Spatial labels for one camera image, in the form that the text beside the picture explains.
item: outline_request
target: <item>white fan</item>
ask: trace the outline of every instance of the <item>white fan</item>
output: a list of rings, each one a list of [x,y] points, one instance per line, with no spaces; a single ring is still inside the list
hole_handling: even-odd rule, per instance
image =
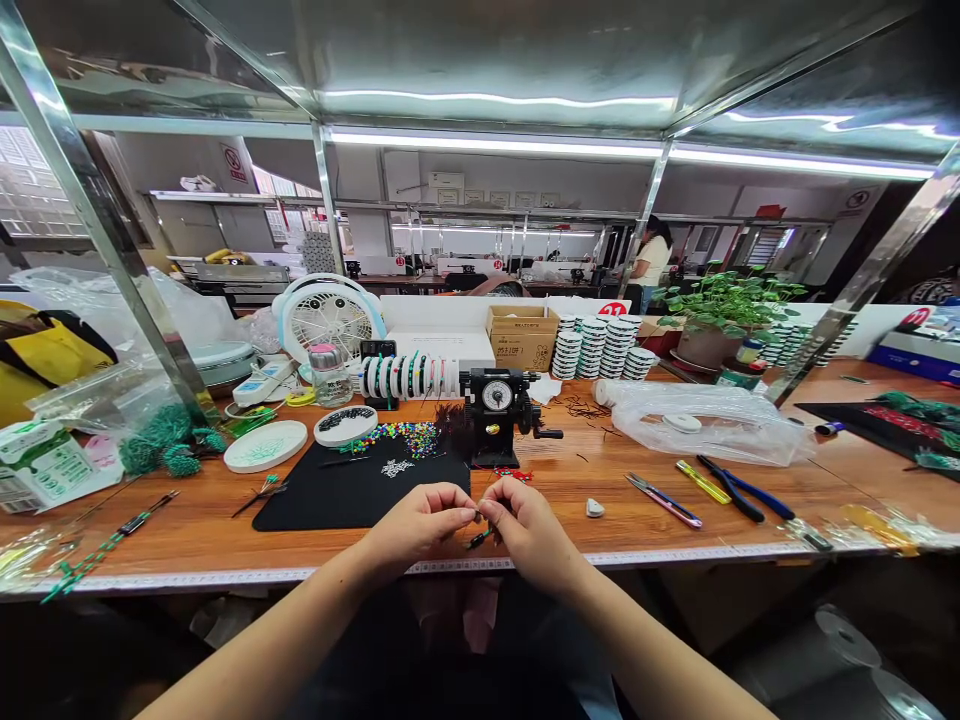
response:
[[[272,307],[283,349],[303,365],[309,363],[311,345],[332,343],[349,362],[360,357],[361,341],[386,334],[379,300],[340,275],[301,278],[277,296]]]

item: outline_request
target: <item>fingers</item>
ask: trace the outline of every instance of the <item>fingers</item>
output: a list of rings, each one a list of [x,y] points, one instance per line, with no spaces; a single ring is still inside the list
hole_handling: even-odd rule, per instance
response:
[[[504,475],[493,485],[487,488],[483,494],[485,500],[499,500],[506,498],[513,506],[514,512],[519,511],[526,498],[531,497],[537,491],[529,485],[524,485],[512,475]]]
[[[445,508],[477,509],[477,504],[463,488],[453,483],[434,483],[423,486],[424,495],[430,504],[430,512],[437,513]]]
[[[429,524],[434,537],[442,538],[472,523],[475,514],[474,510],[463,507],[441,510],[429,516]]]
[[[480,501],[478,506],[480,514],[489,520],[503,537],[504,542],[509,546],[511,541],[516,540],[523,532],[523,526],[510,511],[496,500],[490,500],[486,497]]]

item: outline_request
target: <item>potted plant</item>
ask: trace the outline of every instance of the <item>potted plant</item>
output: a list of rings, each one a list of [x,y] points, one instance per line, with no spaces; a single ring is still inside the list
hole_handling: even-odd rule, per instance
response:
[[[720,263],[710,262],[706,275],[693,284],[690,293],[681,295],[680,287],[674,285],[653,294],[654,300],[667,304],[673,316],[686,318],[677,356],[712,370],[719,370],[724,358],[735,355],[745,337],[774,342],[777,338],[769,332],[770,324],[799,315],[786,305],[791,297],[805,292],[803,285],[754,275],[763,265],[751,267],[746,277],[735,271],[711,273]],[[657,324],[680,325],[670,315]]]

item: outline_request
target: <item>measuring tape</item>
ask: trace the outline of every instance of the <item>measuring tape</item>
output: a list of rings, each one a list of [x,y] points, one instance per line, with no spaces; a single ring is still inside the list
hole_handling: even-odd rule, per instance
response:
[[[831,541],[845,555],[857,553],[889,552],[879,541],[851,539]],[[947,550],[960,547],[960,533],[944,533],[936,540],[925,542],[927,550]],[[790,557],[819,559],[833,557],[838,553],[815,553],[802,542],[763,543],[755,545],[720,545],[708,548],[683,548],[678,550],[641,550],[620,553],[587,553],[584,557],[591,565],[604,569],[627,569],[651,565],[667,565],[677,562],[728,561],[728,560],[777,560]],[[464,558],[462,560],[425,560],[409,570],[407,575],[431,575],[437,573],[489,573],[513,570],[508,557]],[[162,573],[150,575],[93,575],[84,578],[73,591],[77,593],[157,592],[161,590],[223,590],[243,586],[288,585],[302,582],[316,571],[315,567],[275,568],[270,570],[214,571],[197,573]],[[29,591],[3,596],[2,600],[18,600],[24,595],[47,593],[54,586],[53,580],[45,580]]]

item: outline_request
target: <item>blue-handled pliers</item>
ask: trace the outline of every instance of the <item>blue-handled pliers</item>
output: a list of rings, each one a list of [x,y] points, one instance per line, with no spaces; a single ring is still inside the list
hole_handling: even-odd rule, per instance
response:
[[[753,495],[755,498],[757,498],[757,500],[769,507],[784,520],[793,520],[797,516],[793,510],[780,502],[780,500],[778,500],[776,497],[768,492],[764,492],[758,487],[754,487],[750,483],[744,482],[729,470],[724,470],[710,458],[703,455],[697,455],[697,460],[703,463],[704,467],[706,467],[707,470],[709,470],[710,473],[720,481],[724,489],[727,491],[727,494],[730,495],[730,499],[733,500],[733,504],[737,507],[737,510],[742,512],[754,522],[761,523],[767,518],[760,508],[758,508],[756,505],[753,505],[750,501],[743,497],[743,495],[740,494],[741,490]]]

